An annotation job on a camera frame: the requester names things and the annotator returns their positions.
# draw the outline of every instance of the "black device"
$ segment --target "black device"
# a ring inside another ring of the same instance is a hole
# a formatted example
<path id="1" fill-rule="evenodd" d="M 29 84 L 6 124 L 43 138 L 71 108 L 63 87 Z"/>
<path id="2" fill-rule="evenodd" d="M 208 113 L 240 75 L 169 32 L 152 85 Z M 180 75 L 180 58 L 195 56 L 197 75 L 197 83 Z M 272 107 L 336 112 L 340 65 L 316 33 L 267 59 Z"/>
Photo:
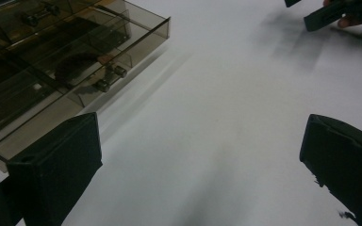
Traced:
<path id="1" fill-rule="evenodd" d="M 287 7 L 291 7 L 301 0 L 285 0 Z M 307 31 L 316 31 L 340 19 L 344 14 L 353 14 L 362 19 L 362 0 L 333 0 L 328 6 L 304 17 Z"/>
<path id="2" fill-rule="evenodd" d="M 0 225 L 61 225 L 102 166 L 95 113 L 69 119 L 7 162 Z"/>
<path id="3" fill-rule="evenodd" d="M 310 115 L 300 160 L 352 213 L 341 216 L 362 226 L 362 131 L 320 115 Z"/>

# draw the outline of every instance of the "transparent plastic box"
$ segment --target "transparent plastic box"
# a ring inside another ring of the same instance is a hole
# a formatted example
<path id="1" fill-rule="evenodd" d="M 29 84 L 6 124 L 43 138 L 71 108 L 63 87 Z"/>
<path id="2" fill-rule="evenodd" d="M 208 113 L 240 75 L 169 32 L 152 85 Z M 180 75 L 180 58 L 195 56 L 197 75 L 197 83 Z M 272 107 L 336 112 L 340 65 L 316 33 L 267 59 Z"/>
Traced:
<path id="1" fill-rule="evenodd" d="M 0 2 L 2 171 L 113 84 L 125 86 L 127 72 L 169 37 L 170 18 L 123 0 Z M 11 20 L 19 11 L 38 24 Z"/>

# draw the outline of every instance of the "hand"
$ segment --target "hand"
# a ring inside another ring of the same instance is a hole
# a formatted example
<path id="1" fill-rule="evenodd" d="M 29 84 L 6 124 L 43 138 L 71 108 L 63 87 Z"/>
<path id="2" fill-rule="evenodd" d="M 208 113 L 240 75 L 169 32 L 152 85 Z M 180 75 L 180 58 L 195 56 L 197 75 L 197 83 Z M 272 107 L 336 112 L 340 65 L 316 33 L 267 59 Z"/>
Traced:
<path id="1" fill-rule="evenodd" d="M 322 4 L 326 7 L 330 4 L 330 1 L 331 0 L 324 0 Z M 337 22 L 337 26 L 339 26 L 340 28 L 345 28 L 354 25 L 361 25 L 361 24 L 362 20 L 353 14 L 346 14 Z"/>

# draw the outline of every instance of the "white table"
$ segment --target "white table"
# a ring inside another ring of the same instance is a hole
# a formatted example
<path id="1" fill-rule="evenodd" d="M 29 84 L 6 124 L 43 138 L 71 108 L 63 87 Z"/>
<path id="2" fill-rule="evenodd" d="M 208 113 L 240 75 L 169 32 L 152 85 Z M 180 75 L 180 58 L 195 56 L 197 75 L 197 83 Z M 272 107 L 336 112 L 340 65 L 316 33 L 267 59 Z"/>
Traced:
<path id="1" fill-rule="evenodd" d="M 104 166 L 64 225 L 355 225 L 299 151 L 311 113 L 362 130 L 362 27 L 305 32 L 321 0 L 131 2 L 171 38 L 92 106 Z"/>

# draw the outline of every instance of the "finger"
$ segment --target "finger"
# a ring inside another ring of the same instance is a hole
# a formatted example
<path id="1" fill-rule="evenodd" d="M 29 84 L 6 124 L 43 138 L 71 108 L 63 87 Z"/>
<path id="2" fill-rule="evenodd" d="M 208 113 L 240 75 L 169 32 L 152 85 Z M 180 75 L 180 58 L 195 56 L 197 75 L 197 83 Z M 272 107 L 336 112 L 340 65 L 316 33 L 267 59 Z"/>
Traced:
<path id="1" fill-rule="evenodd" d="M 346 28 L 348 26 L 360 25 L 362 24 L 362 20 L 354 15 L 346 15 L 342 17 L 338 22 L 337 26 L 340 28 Z"/>

